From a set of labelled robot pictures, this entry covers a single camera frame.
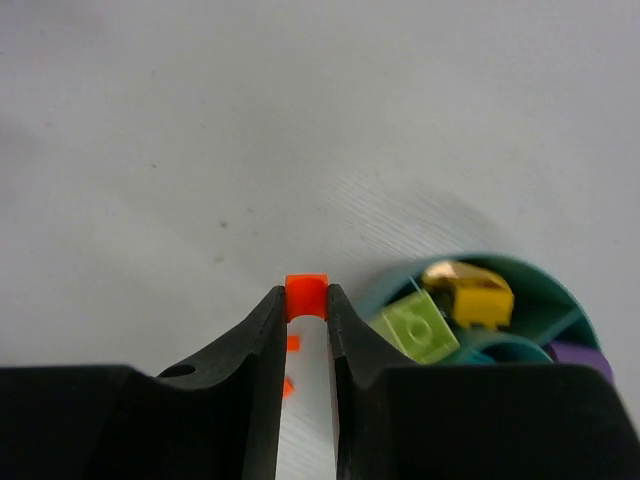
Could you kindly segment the lime green square lego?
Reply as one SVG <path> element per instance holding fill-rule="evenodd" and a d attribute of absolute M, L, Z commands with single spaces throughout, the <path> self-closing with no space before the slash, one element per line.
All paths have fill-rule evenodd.
<path fill-rule="evenodd" d="M 403 355 L 419 364 L 443 360 L 460 345 L 425 290 L 381 310 L 371 327 Z"/>

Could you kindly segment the orange clip lego piece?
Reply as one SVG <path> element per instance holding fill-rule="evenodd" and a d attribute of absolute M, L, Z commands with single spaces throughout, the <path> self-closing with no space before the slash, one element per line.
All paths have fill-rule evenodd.
<path fill-rule="evenodd" d="M 298 352 L 300 350 L 300 336 L 288 335 L 286 347 L 288 352 Z"/>

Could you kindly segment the orange curved small lego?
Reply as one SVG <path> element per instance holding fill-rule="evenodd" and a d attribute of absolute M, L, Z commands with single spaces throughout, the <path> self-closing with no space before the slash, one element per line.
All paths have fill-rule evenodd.
<path fill-rule="evenodd" d="M 285 279 L 286 321 L 315 316 L 327 321 L 327 274 L 294 274 Z"/>

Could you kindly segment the purple curved lego brick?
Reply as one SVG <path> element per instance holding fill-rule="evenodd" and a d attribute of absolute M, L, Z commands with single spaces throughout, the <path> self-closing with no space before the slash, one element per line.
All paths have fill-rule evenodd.
<path fill-rule="evenodd" d="M 555 363 L 590 367 L 598 371 L 610 383 L 614 383 L 614 374 L 610 363 L 599 350 L 569 342 L 553 341 L 544 347 Z"/>

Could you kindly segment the tiny orange lego brick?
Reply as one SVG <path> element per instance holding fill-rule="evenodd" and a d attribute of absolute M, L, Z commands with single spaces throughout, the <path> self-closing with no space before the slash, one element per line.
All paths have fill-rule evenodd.
<path fill-rule="evenodd" d="M 286 399 L 295 391 L 295 386 L 289 377 L 284 378 L 283 382 L 283 398 Z"/>

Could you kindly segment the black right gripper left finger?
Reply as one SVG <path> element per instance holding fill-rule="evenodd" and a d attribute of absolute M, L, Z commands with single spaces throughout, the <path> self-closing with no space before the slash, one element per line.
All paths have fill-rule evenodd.
<path fill-rule="evenodd" d="M 271 479 L 286 343 L 275 287 L 156 377 L 121 365 L 1 372 L 5 479 Z"/>

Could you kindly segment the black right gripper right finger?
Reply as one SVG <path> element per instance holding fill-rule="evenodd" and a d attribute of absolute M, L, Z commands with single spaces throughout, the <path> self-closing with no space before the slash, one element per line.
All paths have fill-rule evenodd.
<path fill-rule="evenodd" d="M 579 365 L 419 365 L 327 293 L 340 479 L 635 479 L 615 388 Z"/>

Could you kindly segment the yellow long lego brick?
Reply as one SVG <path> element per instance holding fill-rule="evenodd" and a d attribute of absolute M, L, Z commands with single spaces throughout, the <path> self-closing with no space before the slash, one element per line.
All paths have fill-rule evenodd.
<path fill-rule="evenodd" d="M 461 281 L 454 286 L 452 317 L 465 329 L 481 326 L 498 330 L 511 324 L 514 303 L 514 294 L 508 285 Z"/>

